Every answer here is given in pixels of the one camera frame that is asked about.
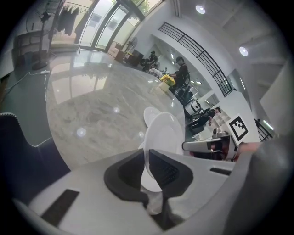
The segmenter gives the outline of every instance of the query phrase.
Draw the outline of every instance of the desk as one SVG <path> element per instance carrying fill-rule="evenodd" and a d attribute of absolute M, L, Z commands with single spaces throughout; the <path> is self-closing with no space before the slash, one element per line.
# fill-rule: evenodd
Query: desk
<path fill-rule="evenodd" d="M 183 106 L 147 73 L 106 63 L 59 64 L 47 87 L 47 116 L 54 142 L 71 170 L 137 149 L 147 126 L 145 108 L 170 112 L 185 135 Z"/>

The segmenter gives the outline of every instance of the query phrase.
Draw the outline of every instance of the black metal railing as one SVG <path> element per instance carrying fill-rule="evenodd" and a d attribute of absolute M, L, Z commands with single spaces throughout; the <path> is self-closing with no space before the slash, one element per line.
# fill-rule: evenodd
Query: black metal railing
<path fill-rule="evenodd" d="M 256 124 L 259 139 L 261 140 L 261 142 L 266 141 L 266 140 L 270 140 L 273 138 L 271 133 L 269 133 L 268 130 L 264 126 L 262 126 L 260 124 L 260 122 L 257 121 L 256 119 L 255 119 L 255 124 Z"/>
<path fill-rule="evenodd" d="M 212 75 L 224 96 L 227 96 L 232 91 L 232 87 L 226 80 L 226 77 L 220 67 L 210 56 L 210 54 L 208 54 L 208 52 L 194 39 L 167 22 L 163 23 L 163 25 L 159 28 L 159 31 L 165 33 L 166 35 L 176 40 L 178 43 L 182 44 L 197 59 L 199 59 L 199 61 Z"/>

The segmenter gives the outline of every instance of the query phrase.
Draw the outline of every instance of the man sitting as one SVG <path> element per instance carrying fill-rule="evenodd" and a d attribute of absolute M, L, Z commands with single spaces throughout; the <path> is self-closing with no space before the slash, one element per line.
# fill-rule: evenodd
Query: man sitting
<path fill-rule="evenodd" d="M 221 112 L 221 108 L 219 108 L 219 107 L 217 107 L 215 109 L 211 109 L 206 114 L 204 114 L 201 118 L 199 118 L 198 120 L 193 121 L 190 124 L 188 124 L 188 127 L 191 129 L 198 128 L 198 127 L 205 125 L 207 123 L 207 121 L 209 121 L 209 126 L 210 126 L 213 117 L 219 112 Z"/>

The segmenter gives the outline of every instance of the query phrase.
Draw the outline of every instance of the person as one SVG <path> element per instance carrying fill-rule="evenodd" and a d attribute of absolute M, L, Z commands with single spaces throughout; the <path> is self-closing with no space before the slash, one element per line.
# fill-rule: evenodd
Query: person
<path fill-rule="evenodd" d="M 188 67 L 185 64 L 185 61 L 183 57 L 179 56 L 175 60 L 178 65 L 180 65 L 180 68 L 178 71 L 175 72 L 175 74 L 171 74 L 170 77 L 175 79 L 175 85 L 173 86 L 173 90 L 176 90 L 177 88 L 180 88 L 184 82 L 185 82 L 185 77 L 188 74 Z"/>
<path fill-rule="evenodd" d="M 198 120 L 193 121 L 190 124 L 188 124 L 188 127 L 190 127 L 191 129 L 198 128 L 198 127 L 205 125 L 207 123 L 207 121 L 209 121 L 209 126 L 210 126 L 213 117 L 219 112 L 221 112 L 221 108 L 219 108 L 219 107 L 217 107 L 215 109 L 211 109 L 210 111 L 208 111 L 205 115 L 203 115 Z"/>
<path fill-rule="evenodd" d="M 155 51 L 151 51 L 151 54 L 147 60 L 147 63 L 145 64 L 144 68 L 143 68 L 143 71 L 146 72 L 148 71 L 153 64 L 155 64 L 158 60 L 158 57 L 157 55 L 155 54 Z"/>

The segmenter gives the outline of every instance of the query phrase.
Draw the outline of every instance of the ceiling light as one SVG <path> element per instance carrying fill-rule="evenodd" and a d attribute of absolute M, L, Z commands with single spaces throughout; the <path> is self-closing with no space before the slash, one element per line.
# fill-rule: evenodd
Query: ceiling light
<path fill-rule="evenodd" d="M 270 124 L 268 124 L 265 120 L 263 120 L 263 122 L 270 128 L 270 129 L 272 129 L 272 130 L 274 130 L 274 128 L 270 125 Z"/>
<path fill-rule="evenodd" d="M 242 83 L 242 85 L 243 85 L 243 88 L 244 88 L 244 90 L 246 90 L 246 89 L 245 89 L 245 86 L 244 86 L 244 84 L 243 84 L 243 81 L 242 81 L 242 79 L 241 79 L 241 78 L 240 78 L 240 80 L 241 80 L 241 83 Z"/>
<path fill-rule="evenodd" d="M 196 11 L 198 11 L 200 14 L 204 14 L 205 13 L 205 9 L 203 8 L 203 6 L 196 6 Z"/>
<path fill-rule="evenodd" d="M 246 50 L 246 48 L 244 48 L 244 47 L 240 47 L 239 48 L 239 51 L 240 51 L 240 53 L 243 55 L 243 56 L 248 56 L 248 51 Z"/>

